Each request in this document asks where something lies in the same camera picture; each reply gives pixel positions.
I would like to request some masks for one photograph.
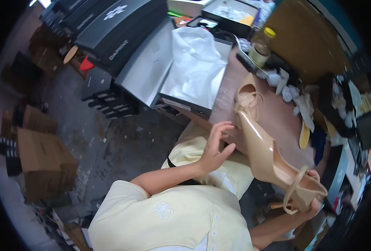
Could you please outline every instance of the blue fabric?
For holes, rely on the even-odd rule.
[[[324,156],[324,149],[326,143],[326,133],[318,125],[315,125],[315,130],[310,133],[311,146],[315,148],[315,158],[314,163],[318,165]]]

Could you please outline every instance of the red object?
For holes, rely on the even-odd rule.
[[[79,67],[79,69],[84,74],[84,77],[86,77],[86,74],[88,73],[88,71],[90,69],[94,68],[94,67],[95,67],[95,65],[92,64],[91,62],[89,62],[88,56],[86,56],[85,59],[84,59],[84,61],[81,63],[81,66]]]

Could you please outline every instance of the stiletto heel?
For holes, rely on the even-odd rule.
[[[326,188],[316,179],[305,174],[308,167],[301,170],[287,163],[276,148],[276,141],[244,111],[237,111],[238,124],[247,142],[247,153],[252,173],[255,178],[273,183],[286,190],[283,209],[294,214],[298,210],[305,212],[310,209],[314,198],[322,201],[328,195]],[[298,209],[290,210],[289,199],[292,199]]]

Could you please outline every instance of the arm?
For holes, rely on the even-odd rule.
[[[318,179],[319,175],[315,170],[310,170],[308,175]],[[268,222],[250,229],[251,242],[254,247],[263,249],[273,241],[287,232],[297,228],[302,223],[317,215],[321,209],[321,204],[317,199],[311,203],[311,209],[307,212],[297,212],[295,214],[283,214]]]
[[[223,132],[233,128],[231,122],[215,124],[210,132],[203,155],[197,162],[143,173],[134,178],[131,183],[143,188],[149,198],[153,194],[165,191],[186,180],[218,169],[236,148],[235,144],[230,144],[221,153],[219,152],[220,140],[228,136]]]

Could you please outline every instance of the ankle strap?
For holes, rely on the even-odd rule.
[[[290,200],[290,197],[292,196],[292,194],[296,190],[298,184],[300,184],[300,181],[304,177],[304,174],[307,172],[307,170],[308,170],[308,166],[303,165],[300,172],[297,174],[296,179],[294,179],[294,182],[291,184],[291,186],[289,186],[289,188],[286,191],[285,198],[283,199],[283,209],[288,214],[295,214],[299,210],[298,208],[295,209],[295,210],[290,210],[289,208],[287,208],[287,204]]]

